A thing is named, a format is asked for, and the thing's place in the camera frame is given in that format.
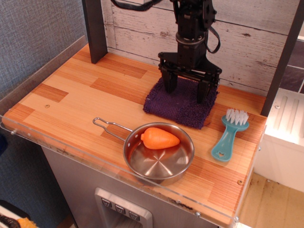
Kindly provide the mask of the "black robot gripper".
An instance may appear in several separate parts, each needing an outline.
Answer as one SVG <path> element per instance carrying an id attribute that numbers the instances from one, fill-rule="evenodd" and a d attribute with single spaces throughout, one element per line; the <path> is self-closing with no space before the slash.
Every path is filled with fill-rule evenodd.
<path id="1" fill-rule="evenodd" d="M 219 84 L 222 70 L 207 59 L 205 42 L 198 45 L 179 43 L 177 52 L 160 52 L 159 69 L 167 93 L 172 93 L 178 82 L 178 76 L 197 81 L 197 103 L 207 98 L 210 89 Z"/>

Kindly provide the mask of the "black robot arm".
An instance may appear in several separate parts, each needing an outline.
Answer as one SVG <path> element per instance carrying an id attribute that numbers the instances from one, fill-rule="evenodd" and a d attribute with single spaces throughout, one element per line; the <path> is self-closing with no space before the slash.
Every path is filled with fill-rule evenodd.
<path id="1" fill-rule="evenodd" d="M 210 0 L 174 0 L 173 9 L 178 25 L 176 41 L 178 51 L 160 52 L 159 69 L 167 93 L 172 93 L 178 77 L 198 82 L 197 102 L 202 103 L 210 89 L 219 85 L 222 70 L 207 59 L 207 53 L 216 53 L 208 47 L 209 33 L 219 38 L 212 27 L 217 11 Z"/>

